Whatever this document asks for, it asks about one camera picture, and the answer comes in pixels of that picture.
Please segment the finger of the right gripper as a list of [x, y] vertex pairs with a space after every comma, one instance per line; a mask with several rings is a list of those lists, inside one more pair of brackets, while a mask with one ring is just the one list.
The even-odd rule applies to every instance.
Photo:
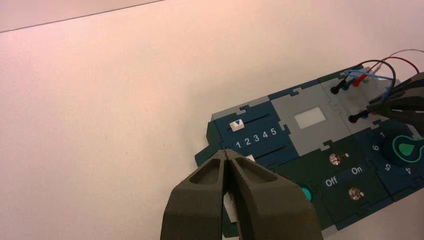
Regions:
[[387, 92], [370, 100], [367, 108], [379, 108], [390, 101], [406, 100], [407, 98], [424, 97], [424, 73], [419, 72], [409, 79], [394, 86]]
[[379, 102], [369, 104], [366, 109], [378, 115], [415, 127], [424, 133], [424, 101], [423, 100], [387, 100], [384, 104]]

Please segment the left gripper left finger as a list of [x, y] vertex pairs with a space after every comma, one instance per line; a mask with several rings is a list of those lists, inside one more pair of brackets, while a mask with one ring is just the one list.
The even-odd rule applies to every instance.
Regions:
[[223, 198], [226, 193], [225, 150], [218, 150], [170, 193], [160, 239], [222, 239]]

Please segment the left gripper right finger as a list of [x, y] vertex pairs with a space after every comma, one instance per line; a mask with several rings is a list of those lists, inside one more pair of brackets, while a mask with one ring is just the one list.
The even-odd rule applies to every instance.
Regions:
[[228, 191], [241, 240], [321, 240], [319, 218], [301, 188], [228, 149]]

